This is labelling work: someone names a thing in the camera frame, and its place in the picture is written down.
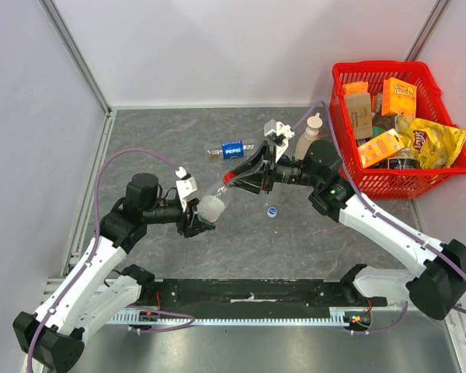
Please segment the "red bottle cap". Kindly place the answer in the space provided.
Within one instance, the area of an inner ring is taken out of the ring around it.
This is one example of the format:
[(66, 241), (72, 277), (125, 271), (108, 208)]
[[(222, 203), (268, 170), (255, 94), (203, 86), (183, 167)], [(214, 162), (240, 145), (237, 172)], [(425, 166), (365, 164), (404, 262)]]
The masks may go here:
[(224, 175), (223, 183), (228, 184), (232, 179), (236, 177), (236, 174), (233, 172), (228, 172)]

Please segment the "red label water bottle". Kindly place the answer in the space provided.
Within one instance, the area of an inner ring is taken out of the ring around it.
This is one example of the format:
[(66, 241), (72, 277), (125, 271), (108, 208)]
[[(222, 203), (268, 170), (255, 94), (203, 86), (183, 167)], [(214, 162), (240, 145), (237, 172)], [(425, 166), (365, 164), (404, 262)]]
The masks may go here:
[(196, 206), (198, 215), (215, 223), (233, 200), (234, 190), (222, 181), (215, 183)]

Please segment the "blue white Pocari cap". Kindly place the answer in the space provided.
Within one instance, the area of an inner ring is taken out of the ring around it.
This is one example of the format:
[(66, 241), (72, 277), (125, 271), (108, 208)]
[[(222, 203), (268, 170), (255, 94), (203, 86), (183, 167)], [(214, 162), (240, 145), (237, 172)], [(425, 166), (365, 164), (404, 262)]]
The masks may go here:
[(275, 207), (269, 207), (266, 213), (268, 217), (275, 218), (277, 216), (277, 209)]

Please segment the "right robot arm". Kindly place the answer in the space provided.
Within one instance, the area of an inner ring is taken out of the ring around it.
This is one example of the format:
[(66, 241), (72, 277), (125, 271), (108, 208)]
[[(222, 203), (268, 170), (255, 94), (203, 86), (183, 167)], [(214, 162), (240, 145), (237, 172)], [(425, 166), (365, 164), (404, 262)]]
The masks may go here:
[(269, 193), (275, 183), (311, 187), (308, 199), (319, 214), (365, 235), (404, 266), (356, 266), (340, 286), (347, 305), (359, 305), (366, 298), (396, 298), (411, 302), (432, 319), (445, 319), (466, 292), (466, 245), (430, 237), (379, 208), (340, 175), (341, 165), (327, 141), (314, 141), (301, 161), (277, 158), (275, 146), (264, 141), (224, 176), (224, 183), (255, 194)]

